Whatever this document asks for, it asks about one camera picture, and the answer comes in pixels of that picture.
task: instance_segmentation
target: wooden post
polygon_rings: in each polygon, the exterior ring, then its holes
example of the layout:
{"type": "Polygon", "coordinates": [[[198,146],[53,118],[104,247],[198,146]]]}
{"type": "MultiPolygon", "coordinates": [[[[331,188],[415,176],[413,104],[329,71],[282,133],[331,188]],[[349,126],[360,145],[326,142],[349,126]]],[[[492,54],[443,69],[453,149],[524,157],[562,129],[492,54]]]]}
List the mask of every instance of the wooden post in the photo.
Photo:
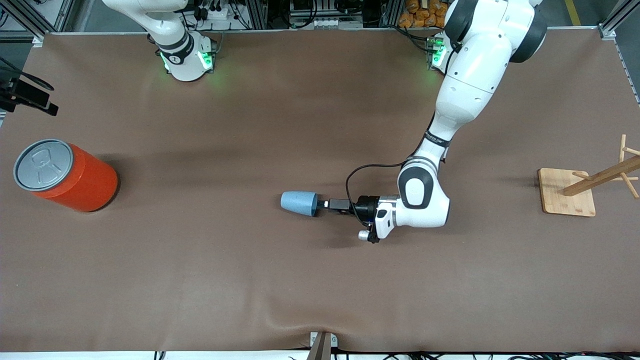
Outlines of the wooden post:
{"type": "Polygon", "coordinates": [[[575,183],[571,186],[567,186],[562,190],[564,196],[574,196],[591,188],[594,188],[600,184],[604,184],[607,181],[613,180],[619,177],[620,174],[626,174],[640,168],[640,155],[635,155],[632,158],[617,163],[610,168],[607,168],[595,175],[592,175],[591,179],[585,179],[575,183]]]}

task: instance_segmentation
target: wooden mug tree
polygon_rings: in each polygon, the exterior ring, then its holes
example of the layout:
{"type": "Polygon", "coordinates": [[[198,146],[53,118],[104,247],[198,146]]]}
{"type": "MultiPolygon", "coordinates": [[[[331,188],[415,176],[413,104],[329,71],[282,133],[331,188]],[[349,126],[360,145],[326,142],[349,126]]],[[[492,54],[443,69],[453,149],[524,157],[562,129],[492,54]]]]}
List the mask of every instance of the wooden mug tree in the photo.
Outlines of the wooden mug tree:
{"type": "Polygon", "coordinates": [[[618,163],[593,176],[584,171],[557,168],[538,170],[543,211],[548,214],[594,217],[596,209],[591,189],[608,181],[624,181],[634,198],[638,199],[640,196],[631,184],[631,180],[638,178],[629,177],[627,173],[640,168],[640,151],[629,149],[626,142],[627,136],[622,135],[618,163]],[[625,160],[625,152],[633,156],[625,160]]]}

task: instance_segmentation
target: orange canister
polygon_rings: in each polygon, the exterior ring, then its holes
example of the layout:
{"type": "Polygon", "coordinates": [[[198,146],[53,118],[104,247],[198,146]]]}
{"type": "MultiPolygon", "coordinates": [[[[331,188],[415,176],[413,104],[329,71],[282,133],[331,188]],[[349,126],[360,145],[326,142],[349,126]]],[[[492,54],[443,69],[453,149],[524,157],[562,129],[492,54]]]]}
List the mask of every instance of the orange canister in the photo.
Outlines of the orange canister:
{"type": "Polygon", "coordinates": [[[13,178],[23,189],[76,211],[95,211],[109,203],[118,188],[113,167],[72,143],[35,142],[16,160],[13,178]]]}

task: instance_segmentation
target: brown table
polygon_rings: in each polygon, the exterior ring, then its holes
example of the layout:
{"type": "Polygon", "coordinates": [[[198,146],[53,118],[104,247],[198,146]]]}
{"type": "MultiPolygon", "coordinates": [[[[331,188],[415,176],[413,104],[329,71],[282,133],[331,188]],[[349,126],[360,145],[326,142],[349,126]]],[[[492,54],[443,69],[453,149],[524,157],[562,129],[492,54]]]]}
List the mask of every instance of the brown table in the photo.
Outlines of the brown table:
{"type": "MultiPolygon", "coordinates": [[[[229,35],[194,83],[143,36],[48,36],[26,70],[60,113],[0,129],[1,350],[295,348],[318,329],[359,351],[640,350],[640,204],[611,183],[595,218],[546,215],[536,187],[541,167],[612,165],[622,133],[640,147],[595,30],[549,31],[456,135],[445,227],[377,245],[278,198],[343,197],[353,168],[413,150],[442,75],[395,32],[229,35]],[[110,206],[74,213],[13,182],[19,152],[52,137],[119,171],[110,206]]],[[[396,175],[365,170],[353,192],[394,193],[396,175]]]]}

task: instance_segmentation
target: wooden base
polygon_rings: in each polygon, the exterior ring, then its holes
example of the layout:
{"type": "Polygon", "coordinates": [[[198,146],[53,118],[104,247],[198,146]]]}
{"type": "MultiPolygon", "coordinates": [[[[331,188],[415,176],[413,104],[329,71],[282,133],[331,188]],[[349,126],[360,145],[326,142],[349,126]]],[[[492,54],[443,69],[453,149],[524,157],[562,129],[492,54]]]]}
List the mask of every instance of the wooden base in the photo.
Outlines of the wooden base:
{"type": "MultiPolygon", "coordinates": [[[[562,170],[557,168],[541,168],[538,170],[540,179],[540,197],[542,210],[548,214],[574,215],[577,217],[594,217],[596,208],[593,204],[591,189],[574,196],[564,196],[561,190],[582,179],[572,175],[576,170],[562,170]]],[[[577,171],[588,176],[584,171],[577,171]]]]}

